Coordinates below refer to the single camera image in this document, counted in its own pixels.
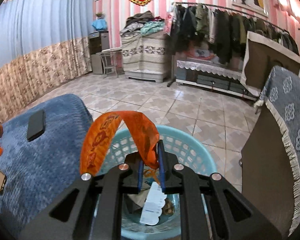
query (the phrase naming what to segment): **pile of clothes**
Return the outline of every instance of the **pile of clothes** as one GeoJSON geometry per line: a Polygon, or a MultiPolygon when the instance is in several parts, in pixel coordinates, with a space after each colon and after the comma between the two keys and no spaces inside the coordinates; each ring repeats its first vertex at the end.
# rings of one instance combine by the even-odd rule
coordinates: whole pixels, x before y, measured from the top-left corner
{"type": "Polygon", "coordinates": [[[150,11],[138,13],[127,18],[125,28],[120,31],[122,37],[125,36],[146,36],[152,33],[162,31],[164,27],[164,19],[154,17],[150,11]]]}
{"type": "Polygon", "coordinates": [[[261,34],[276,41],[297,55],[298,46],[288,32],[277,30],[260,18],[247,18],[239,13],[212,10],[202,4],[197,6],[177,5],[174,10],[175,22],[171,29],[172,52],[187,51],[190,43],[204,41],[218,57],[221,64],[230,62],[233,53],[245,55],[247,32],[261,34]]]}

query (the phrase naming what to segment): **blue blanket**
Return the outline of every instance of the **blue blanket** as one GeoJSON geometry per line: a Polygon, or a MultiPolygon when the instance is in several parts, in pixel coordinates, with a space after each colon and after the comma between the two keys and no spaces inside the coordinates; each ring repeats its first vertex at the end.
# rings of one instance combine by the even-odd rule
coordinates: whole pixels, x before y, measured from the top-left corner
{"type": "Polygon", "coordinates": [[[81,147],[91,123],[81,99],[67,94],[3,124],[0,170],[6,174],[7,183],[0,196],[0,219],[14,237],[80,177],[81,147]],[[28,142],[29,117],[40,109],[46,113],[45,133],[28,142]]]}

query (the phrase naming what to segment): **metal screw head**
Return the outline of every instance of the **metal screw head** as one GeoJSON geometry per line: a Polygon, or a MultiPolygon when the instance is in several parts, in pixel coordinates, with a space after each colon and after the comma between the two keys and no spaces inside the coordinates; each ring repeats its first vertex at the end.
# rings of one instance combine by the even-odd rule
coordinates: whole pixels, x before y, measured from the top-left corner
{"type": "Polygon", "coordinates": [[[89,179],[91,179],[91,174],[90,173],[84,173],[84,174],[82,174],[81,175],[81,179],[82,180],[89,180],[89,179]]]}
{"type": "Polygon", "coordinates": [[[181,171],[184,168],[184,166],[182,164],[176,164],[173,167],[176,171],[181,171]]]}
{"type": "Polygon", "coordinates": [[[119,165],[119,169],[122,171],[125,171],[125,170],[129,169],[129,165],[127,163],[122,163],[119,165]]]}
{"type": "Polygon", "coordinates": [[[221,180],[222,178],[222,176],[219,173],[213,173],[211,177],[213,180],[221,180]]]}

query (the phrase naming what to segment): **white lace tablecloth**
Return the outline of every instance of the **white lace tablecloth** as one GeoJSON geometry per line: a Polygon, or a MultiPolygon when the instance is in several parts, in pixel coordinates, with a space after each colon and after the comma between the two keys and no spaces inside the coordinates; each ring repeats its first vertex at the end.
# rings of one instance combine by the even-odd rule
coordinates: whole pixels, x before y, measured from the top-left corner
{"type": "Polygon", "coordinates": [[[207,64],[204,62],[194,62],[187,60],[177,60],[177,66],[179,68],[192,69],[197,71],[203,71],[207,73],[217,74],[219,76],[224,76],[232,78],[235,80],[240,80],[241,72],[233,71],[231,69],[222,68],[216,65],[207,64]]]}

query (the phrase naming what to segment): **wall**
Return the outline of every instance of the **wall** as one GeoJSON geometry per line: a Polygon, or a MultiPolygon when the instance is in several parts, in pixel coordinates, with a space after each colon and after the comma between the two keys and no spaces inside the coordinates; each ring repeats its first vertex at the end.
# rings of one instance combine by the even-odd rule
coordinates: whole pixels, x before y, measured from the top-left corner
{"type": "MultiPolygon", "coordinates": [[[[110,33],[110,46],[114,48],[120,46],[119,31],[124,28],[127,17],[150,10],[155,16],[165,18],[170,4],[174,1],[202,2],[230,8],[233,7],[231,0],[152,0],[146,6],[138,6],[131,3],[129,0],[98,0],[94,2],[94,11],[102,11],[106,14],[110,33]]],[[[269,17],[267,20],[279,27],[287,29],[291,36],[296,40],[300,52],[300,31],[298,30],[298,28],[300,28],[299,22],[295,20],[294,17],[288,16],[286,12],[276,9],[273,6],[274,3],[272,0],[268,1],[269,17]]]]}

